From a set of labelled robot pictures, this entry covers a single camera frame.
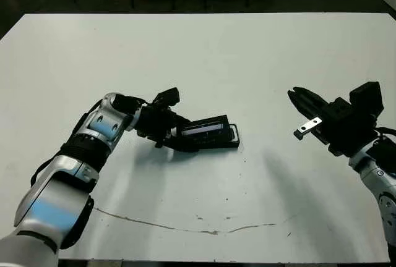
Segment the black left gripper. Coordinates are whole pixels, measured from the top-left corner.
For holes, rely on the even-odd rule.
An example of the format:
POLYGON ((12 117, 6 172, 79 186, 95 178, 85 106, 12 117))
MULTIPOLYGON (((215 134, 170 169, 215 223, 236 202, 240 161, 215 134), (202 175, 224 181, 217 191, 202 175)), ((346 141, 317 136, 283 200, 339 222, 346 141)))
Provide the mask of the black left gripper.
POLYGON ((165 146, 180 152, 197 152, 199 147, 191 140, 171 134, 172 129, 190 122, 166 104, 150 103, 141 107, 135 130, 138 136, 154 141, 156 148, 165 146))

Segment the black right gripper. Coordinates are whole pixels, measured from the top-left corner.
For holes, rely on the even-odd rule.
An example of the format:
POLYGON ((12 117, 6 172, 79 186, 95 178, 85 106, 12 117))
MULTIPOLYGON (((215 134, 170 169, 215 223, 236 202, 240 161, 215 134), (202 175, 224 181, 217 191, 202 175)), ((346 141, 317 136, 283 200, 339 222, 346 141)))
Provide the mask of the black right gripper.
POLYGON ((308 119, 293 132, 298 140, 313 134, 329 146, 333 155, 353 156, 377 136, 374 130, 376 117, 355 109, 342 98, 328 103, 303 87, 293 87, 287 95, 295 108, 308 119))

